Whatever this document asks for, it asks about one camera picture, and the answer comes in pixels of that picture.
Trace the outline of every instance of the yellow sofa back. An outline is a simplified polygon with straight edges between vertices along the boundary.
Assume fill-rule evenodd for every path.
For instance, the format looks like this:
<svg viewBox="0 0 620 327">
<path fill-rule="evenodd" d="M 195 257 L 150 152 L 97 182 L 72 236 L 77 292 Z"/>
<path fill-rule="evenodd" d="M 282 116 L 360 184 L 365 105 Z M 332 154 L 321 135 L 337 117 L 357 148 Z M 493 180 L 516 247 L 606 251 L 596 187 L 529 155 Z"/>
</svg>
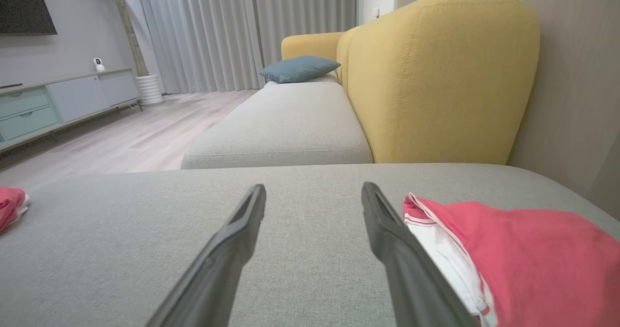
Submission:
<svg viewBox="0 0 620 327">
<path fill-rule="evenodd" d="M 320 33 L 307 35 L 288 36 L 282 40 L 282 59 L 289 60 L 299 56 L 312 55 L 327 58 L 328 60 L 336 60 L 336 47 L 338 40 L 344 34 L 344 31 L 335 33 Z"/>
<path fill-rule="evenodd" d="M 522 0 L 418 0 L 356 29 L 337 60 L 375 163 L 507 163 L 539 42 Z"/>
</svg>

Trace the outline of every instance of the gray fabric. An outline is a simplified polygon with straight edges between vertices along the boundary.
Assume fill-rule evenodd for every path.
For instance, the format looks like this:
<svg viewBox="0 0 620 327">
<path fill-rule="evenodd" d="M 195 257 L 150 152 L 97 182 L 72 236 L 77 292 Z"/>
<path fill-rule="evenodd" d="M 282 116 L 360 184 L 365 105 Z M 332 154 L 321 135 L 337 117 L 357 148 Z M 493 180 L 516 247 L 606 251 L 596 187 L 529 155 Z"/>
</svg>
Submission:
<svg viewBox="0 0 620 327">
<path fill-rule="evenodd" d="M 252 0 L 142 0 L 168 93 L 265 84 Z"/>
<path fill-rule="evenodd" d="M 265 66 L 281 60 L 291 35 L 348 31 L 356 24 L 356 0 L 255 0 Z"/>
<path fill-rule="evenodd" d="M 556 208 L 614 238 L 620 223 L 551 180 L 476 164 L 359 164 L 109 174 L 56 182 L 0 237 L 3 327 L 141 327 L 251 185 L 265 218 L 242 271 L 232 327 L 393 326 L 361 184 L 396 209 L 407 192 L 442 203 Z"/>
<path fill-rule="evenodd" d="M 339 84 L 306 82 L 262 89 L 195 141 L 182 168 L 372 163 Z"/>
</svg>

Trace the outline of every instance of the white pot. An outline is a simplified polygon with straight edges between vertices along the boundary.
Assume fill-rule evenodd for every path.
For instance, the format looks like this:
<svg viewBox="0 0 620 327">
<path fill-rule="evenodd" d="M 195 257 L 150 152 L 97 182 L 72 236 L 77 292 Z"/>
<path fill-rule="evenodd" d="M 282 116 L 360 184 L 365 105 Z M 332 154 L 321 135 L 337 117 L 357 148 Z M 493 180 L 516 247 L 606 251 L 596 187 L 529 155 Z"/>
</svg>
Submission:
<svg viewBox="0 0 620 327">
<path fill-rule="evenodd" d="M 164 97 L 161 96 L 159 91 L 159 84 L 157 83 L 157 74 L 138 76 L 138 87 L 140 88 L 140 99 L 143 106 L 154 106 L 164 102 Z"/>
</svg>

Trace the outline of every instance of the television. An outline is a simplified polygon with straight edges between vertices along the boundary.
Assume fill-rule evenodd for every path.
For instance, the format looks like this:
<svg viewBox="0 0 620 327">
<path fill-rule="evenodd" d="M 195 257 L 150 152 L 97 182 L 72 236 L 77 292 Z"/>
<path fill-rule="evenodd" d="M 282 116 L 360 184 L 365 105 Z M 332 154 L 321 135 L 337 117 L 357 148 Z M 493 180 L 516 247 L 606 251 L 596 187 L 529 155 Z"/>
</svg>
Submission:
<svg viewBox="0 0 620 327">
<path fill-rule="evenodd" d="M 44 0 L 0 0 L 0 36 L 53 34 Z"/>
</svg>

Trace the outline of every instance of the gray curtain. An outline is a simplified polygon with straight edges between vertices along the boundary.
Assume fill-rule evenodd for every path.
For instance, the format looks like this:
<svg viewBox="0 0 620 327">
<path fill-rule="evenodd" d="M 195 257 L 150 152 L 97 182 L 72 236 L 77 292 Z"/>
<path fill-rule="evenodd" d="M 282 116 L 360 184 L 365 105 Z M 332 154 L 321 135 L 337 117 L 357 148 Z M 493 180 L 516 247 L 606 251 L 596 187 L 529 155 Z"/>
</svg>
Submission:
<svg viewBox="0 0 620 327">
<path fill-rule="evenodd" d="M 290 35 L 347 31 L 356 25 L 356 0 L 255 0 L 263 63 L 281 60 Z"/>
<path fill-rule="evenodd" d="M 355 0 L 142 0 L 167 93 L 258 89 L 289 35 L 346 31 Z"/>
</svg>

